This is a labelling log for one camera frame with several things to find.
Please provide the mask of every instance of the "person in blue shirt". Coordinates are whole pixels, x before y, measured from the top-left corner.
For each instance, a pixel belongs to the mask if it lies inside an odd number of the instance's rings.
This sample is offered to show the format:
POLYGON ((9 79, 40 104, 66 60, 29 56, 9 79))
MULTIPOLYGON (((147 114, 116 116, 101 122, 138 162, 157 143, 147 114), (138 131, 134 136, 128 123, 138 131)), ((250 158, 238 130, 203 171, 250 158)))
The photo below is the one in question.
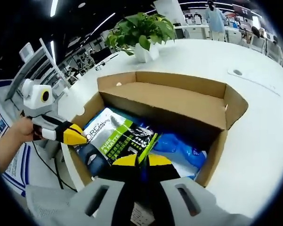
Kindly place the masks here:
POLYGON ((214 6, 212 0, 207 2, 208 8, 205 10, 205 19, 209 25, 211 36, 213 40, 224 41, 225 37, 225 16, 214 6))

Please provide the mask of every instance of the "potted plant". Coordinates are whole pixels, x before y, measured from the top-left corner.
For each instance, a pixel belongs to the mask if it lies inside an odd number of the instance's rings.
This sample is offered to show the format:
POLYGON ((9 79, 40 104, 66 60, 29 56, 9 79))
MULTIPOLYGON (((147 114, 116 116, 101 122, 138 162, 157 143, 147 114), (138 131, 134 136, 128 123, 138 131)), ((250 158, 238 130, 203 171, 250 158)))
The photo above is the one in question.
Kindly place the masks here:
POLYGON ((135 54, 140 62, 155 60, 159 56, 156 43, 175 39, 173 24, 164 16, 145 13, 127 16, 109 32, 106 45, 129 56, 135 54))

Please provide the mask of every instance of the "cardboard box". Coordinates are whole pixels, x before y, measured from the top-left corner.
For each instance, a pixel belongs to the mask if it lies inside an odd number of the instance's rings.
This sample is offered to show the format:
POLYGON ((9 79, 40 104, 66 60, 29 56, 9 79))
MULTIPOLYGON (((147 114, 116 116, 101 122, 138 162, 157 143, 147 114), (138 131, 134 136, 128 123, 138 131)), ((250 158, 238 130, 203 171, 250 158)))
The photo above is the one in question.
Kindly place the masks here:
MULTIPOLYGON (((165 125, 185 136, 207 160, 196 182, 207 186, 222 155, 228 130, 246 112, 248 103, 225 83, 171 73, 130 72, 98 78, 98 90, 73 123, 83 128, 105 106, 113 106, 165 125)), ((85 185, 91 175, 69 146, 85 185)))

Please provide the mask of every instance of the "black cable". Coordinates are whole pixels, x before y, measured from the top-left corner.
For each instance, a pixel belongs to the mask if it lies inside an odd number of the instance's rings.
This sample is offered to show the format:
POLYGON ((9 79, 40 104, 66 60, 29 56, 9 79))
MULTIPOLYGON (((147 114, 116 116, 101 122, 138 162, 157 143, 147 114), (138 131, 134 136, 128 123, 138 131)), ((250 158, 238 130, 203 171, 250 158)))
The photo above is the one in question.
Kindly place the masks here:
MULTIPOLYGON (((32 142, 32 144, 33 144, 33 147, 34 147, 34 149, 35 149, 35 151, 36 151, 38 157, 41 159, 41 161, 48 167, 48 169, 50 169, 50 171, 51 171, 54 175, 56 175, 56 176, 59 178, 59 176, 52 170, 52 168, 51 168, 51 167, 42 159, 42 157, 39 155, 35 143, 32 142)), ((76 189, 70 187, 70 186, 69 186, 67 183, 65 183, 65 181, 63 181, 62 179, 61 179, 61 182, 62 182, 64 185, 66 185, 68 188, 70 188, 71 190, 77 192, 76 189)))
POLYGON ((57 159, 56 158, 54 158, 54 162, 55 162, 55 168, 56 168, 56 172, 57 172, 58 183, 60 184, 60 188, 64 189, 63 184, 62 184, 62 179, 61 179, 60 173, 59 173, 58 168, 57 168, 57 159))
POLYGON ((14 106, 16 107, 16 109, 18 110, 18 111, 20 111, 20 109, 17 107, 17 105, 14 103, 14 101, 12 100, 12 98, 10 99, 10 101, 14 104, 14 106))

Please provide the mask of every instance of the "white countertop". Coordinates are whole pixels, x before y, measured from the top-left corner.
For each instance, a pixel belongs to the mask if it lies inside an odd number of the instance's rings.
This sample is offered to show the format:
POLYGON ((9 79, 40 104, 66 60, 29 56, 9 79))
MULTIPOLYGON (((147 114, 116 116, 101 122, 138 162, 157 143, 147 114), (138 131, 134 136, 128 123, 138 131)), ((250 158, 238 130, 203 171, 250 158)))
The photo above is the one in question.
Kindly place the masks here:
MULTIPOLYGON (((91 69, 59 100, 59 114, 71 120, 97 92, 97 78, 129 71, 180 73, 225 82, 248 102, 245 115, 229 130, 218 167, 207 186, 230 213, 255 217, 283 178, 283 68, 263 54, 212 40, 169 41, 146 64, 120 52, 100 71, 91 69), (243 76, 228 74, 238 69, 243 76)), ((82 182, 63 150, 74 184, 82 182)))
MULTIPOLYGON (((182 25, 182 26, 175 26, 175 29, 186 29, 186 28, 209 28, 208 24, 193 24, 193 25, 182 25)), ((225 30, 238 32, 238 28, 225 26, 225 30)))

